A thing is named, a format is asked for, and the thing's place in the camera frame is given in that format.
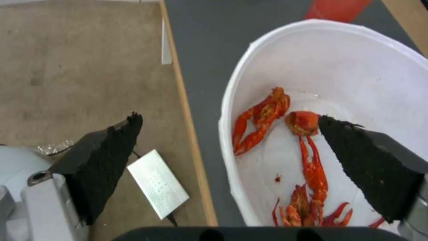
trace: beige carpet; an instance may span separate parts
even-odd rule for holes
[[[137,111],[144,118],[137,150],[156,148],[190,195],[175,213],[178,224],[205,224],[172,66],[160,64],[158,3],[2,6],[0,23],[1,143],[76,141]],[[170,225],[125,171],[91,240]]]

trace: black foam pad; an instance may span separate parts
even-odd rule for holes
[[[125,170],[143,118],[132,113],[126,121],[86,134],[50,171],[65,176],[79,216],[94,223]]]
[[[427,163],[383,133],[321,116],[319,127],[346,175],[389,223],[411,207]]]

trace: table surface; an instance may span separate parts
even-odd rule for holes
[[[405,25],[406,30],[415,36],[421,29],[415,29],[414,24],[406,22],[404,18],[416,19],[416,23],[427,26],[428,18],[425,18],[422,4],[419,3],[422,7],[419,9],[418,3],[409,0],[409,3],[416,4],[416,8],[411,11],[417,13],[409,16],[400,15],[400,8],[405,9],[408,5],[402,5],[396,0],[384,1],[388,8],[380,0],[375,0],[353,23],[374,29],[420,51],[401,26]],[[217,123],[223,93],[248,45],[277,27],[302,20],[311,0],[160,2],[207,224],[242,226],[244,221],[230,195],[218,137]],[[401,26],[388,9],[401,20]],[[425,36],[422,33],[413,40],[427,53],[426,45],[423,45],[428,42]]]

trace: white bucket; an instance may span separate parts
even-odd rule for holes
[[[280,27],[250,44],[230,78],[219,121],[231,193],[249,226],[272,226],[276,199],[287,205],[294,186],[304,183],[297,137],[284,118],[251,151],[233,155],[236,118],[275,86],[290,95],[288,112],[311,110],[362,124],[428,160],[428,61],[423,56],[361,26],[307,20]],[[378,219],[323,136],[314,141],[329,183],[325,215],[350,202],[354,213],[349,226]],[[280,183],[274,181],[277,174],[282,175]],[[381,228],[396,231],[386,223]]]

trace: aluminum foil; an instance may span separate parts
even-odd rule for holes
[[[44,146],[38,146],[36,149],[43,155],[52,156],[69,149],[73,145],[74,145],[74,141],[66,140],[62,143],[51,143]]]

